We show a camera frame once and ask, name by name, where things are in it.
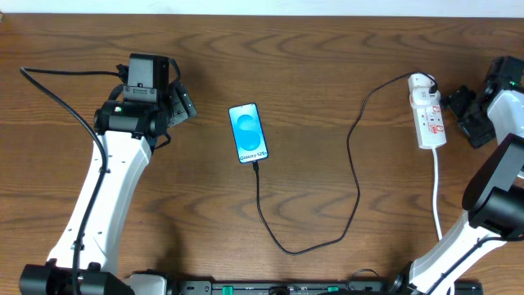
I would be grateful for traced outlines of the white power strip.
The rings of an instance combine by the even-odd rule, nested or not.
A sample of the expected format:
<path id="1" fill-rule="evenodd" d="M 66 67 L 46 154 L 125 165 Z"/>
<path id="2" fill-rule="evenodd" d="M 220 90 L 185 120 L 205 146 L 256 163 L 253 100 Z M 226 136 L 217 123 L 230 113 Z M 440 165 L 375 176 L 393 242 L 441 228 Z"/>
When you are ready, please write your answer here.
<path id="1" fill-rule="evenodd" d="M 409 95 L 409 102 L 413 108 L 418 146 L 430 150 L 446 144 L 440 93 L 429 93 L 429 88 L 415 88 Z"/>

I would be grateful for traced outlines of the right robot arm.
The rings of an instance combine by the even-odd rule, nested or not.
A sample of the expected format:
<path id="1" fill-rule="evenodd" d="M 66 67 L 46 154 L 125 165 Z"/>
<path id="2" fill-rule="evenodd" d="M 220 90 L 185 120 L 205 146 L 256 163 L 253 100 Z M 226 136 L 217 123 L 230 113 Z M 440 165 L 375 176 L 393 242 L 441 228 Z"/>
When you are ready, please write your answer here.
<path id="1" fill-rule="evenodd" d="M 440 113 L 448 109 L 473 148 L 495 139 L 498 147 L 463 193 L 463 213 L 424 256 L 403 269 L 390 294 L 446 294 L 484 255 L 523 240 L 523 62 L 496 57 L 482 87 L 463 86 L 441 97 L 434 82 L 409 77 L 409 100 L 418 131 L 441 135 Z"/>

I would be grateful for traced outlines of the blue Galaxy smartphone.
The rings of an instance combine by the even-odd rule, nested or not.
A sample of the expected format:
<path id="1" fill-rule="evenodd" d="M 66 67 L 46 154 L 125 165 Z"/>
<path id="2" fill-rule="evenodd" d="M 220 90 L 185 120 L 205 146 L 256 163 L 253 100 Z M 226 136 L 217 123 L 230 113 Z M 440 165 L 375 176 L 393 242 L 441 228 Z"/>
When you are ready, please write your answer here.
<path id="1" fill-rule="evenodd" d="M 254 102 L 228 109 L 238 160 L 242 164 L 269 157 L 263 127 Z"/>

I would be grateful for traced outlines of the white USB charger plug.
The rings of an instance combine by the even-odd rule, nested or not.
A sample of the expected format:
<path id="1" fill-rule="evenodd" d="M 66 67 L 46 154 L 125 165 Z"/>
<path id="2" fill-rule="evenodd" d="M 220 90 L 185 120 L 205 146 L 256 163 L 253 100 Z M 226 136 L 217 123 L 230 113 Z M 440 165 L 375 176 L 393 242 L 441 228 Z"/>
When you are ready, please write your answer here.
<path id="1" fill-rule="evenodd" d="M 413 92 L 415 89 L 429 89 L 429 93 L 436 93 L 438 84 L 436 80 L 428 74 L 417 72 L 408 78 L 409 91 Z"/>

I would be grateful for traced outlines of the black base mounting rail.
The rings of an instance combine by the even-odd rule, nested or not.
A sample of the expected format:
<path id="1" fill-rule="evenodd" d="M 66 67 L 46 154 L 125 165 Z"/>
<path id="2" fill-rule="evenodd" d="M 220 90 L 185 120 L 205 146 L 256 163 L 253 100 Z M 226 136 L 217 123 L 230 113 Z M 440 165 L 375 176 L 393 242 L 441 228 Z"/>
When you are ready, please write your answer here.
<path id="1" fill-rule="evenodd" d="M 315 294 L 388 294 L 381 280 L 353 280 L 328 283 L 212 283 L 210 281 L 179 281 L 168 283 L 168 294 L 176 295 L 315 295 Z"/>

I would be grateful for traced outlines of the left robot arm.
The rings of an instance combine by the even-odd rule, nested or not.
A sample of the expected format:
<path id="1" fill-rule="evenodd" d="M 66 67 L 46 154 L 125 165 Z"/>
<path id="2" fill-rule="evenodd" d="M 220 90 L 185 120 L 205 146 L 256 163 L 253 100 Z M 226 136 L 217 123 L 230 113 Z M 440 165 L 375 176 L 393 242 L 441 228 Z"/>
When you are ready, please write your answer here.
<path id="1" fill-rule="evenodd" d="M 119 65 L 120 79 L 90 125 L 40 83 L 93 138 L 93 154 L 71 218 L 44 265 L 28 264 L 23 294 L 176 294 L 178 284 L 158 271 L 119 279 L 120 236 L 141 174 L 168 128 L 194 117 L 196 108 L 169 57 L 133 53 Z"/>

